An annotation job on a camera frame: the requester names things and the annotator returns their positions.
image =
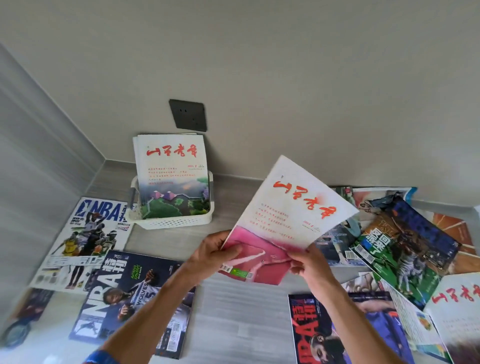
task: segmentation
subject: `green sticker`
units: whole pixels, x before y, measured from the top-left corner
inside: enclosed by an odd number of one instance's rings
[[[240,269],[233,268],[230,274],[240,277],[240,278],[247,278],[248,272]]]

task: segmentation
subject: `white plastic basket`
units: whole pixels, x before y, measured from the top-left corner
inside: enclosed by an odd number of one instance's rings
[[[208,171],[208,189],[210,193],[210,211],[203,215],[193,215],[193,216],[177,216],[174,218],[147,218],[142,219],[142,213],[140,209],[140,193],[138,191],[138,178],[134,177],[131,184],[131,198],[130,203],[125,214],[125,219],[128,222],[134,222],[135,224],[140,225],[142,228],[147,230],[153,229],[166,229],[166,228],[178,228],[180,226],[193,226],[193,225],[205,225],[212,221],[212,214],[215,208],[214,195],[213,195],[213,173]],[[132,211],[132,205],[135,200],[135,195],[138,195],[137,198],[137,208],[135,211]]]

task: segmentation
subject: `forearm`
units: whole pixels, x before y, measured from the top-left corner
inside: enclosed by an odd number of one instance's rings
[[[175,310],[192,287],[187,276],[173,275],[152,300],[109,337],[101,349],[121,364],[148,363]]]
[[[353,364],[403,364],[339,284],[312,293],[327,309]]]

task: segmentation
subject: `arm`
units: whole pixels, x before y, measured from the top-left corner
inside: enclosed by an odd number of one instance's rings
[[[188,291],[240,253],[239,245],[219,251],[228,233],[208,235],[157,295],[115,331],[100,349],[121,364],[147,364]]]
[[[303,277],[325,306],[353,364],[404,364],[337,282],[320,250],[312,244],[306,252],[288,255],[294,259],[291,272]]]

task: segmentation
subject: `wall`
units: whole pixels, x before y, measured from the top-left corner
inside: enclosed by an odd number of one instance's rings
[[[0,115],[3,316],[104,158],[1,45]]]
[[[476,0],[5,0],[0,34],[106,158],[204,102],[209,166],[480,204]]]

